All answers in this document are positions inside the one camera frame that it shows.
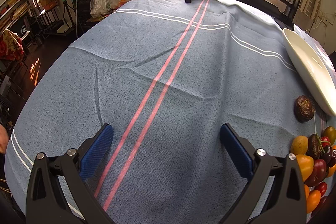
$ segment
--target white oval plate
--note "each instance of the white oval plate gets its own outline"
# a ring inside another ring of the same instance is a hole
[[[322,110],[336,116],[336,88],[324,63],[297,33],[283,29],[283,41],[294,67]]]

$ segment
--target red cherry tomato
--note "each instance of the red cherry tomato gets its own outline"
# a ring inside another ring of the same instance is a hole
[[[321,138],[321,141],[328,141],[328,142],[330,142],[330,139],[327,137],[327,136],[324,136],[324,137],[322,137]],[[322,147],[324,148],[325,146],[327,146],[328,145],[328,143],[322,143]]]
[[[325,182],[321,182],[318,186],[315,186],[314,190],[318,190],[323,196],[327,191],[327,184]]]

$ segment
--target floor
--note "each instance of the floor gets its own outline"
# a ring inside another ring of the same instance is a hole
[[[12,102],[13,109],[10,109],[13,124],[18,119],[26,101],[43,75],[65,51],[65,49],[75,40],[75,34],[64,36],[48,36],[42,45],[31,45],[30,53],[27,55],[25,66],[18,67],[12,79],[11,87],[24,99],[19,97],[15,92],[9,91],[7,98]]]

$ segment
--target yellow tomato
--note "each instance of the yellow tomato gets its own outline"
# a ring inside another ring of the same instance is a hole
[[[329,167],[329,174],[327,175],[328,177],[331,177],[336,171],[336,164],[333,167]]]
[[[321,193],[319,190],[312,190],[307,198],[307,213],[314,211],[319,205]]]
[[[312,157],[306,155],[296,155],[296,160],[300,167],[302,179],[305,181],[313,172],[314,160]]]
[[[306,199],[307,199],[309,196],[309,187],[305,184],[304,184],[304,193],[306,194]]]

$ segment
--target red floral blanket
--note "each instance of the red floral blanket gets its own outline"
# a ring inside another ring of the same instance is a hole
[[[22,39],[10,30],[4,30],[0,36],[0,59],[21,61],[24,56]]]

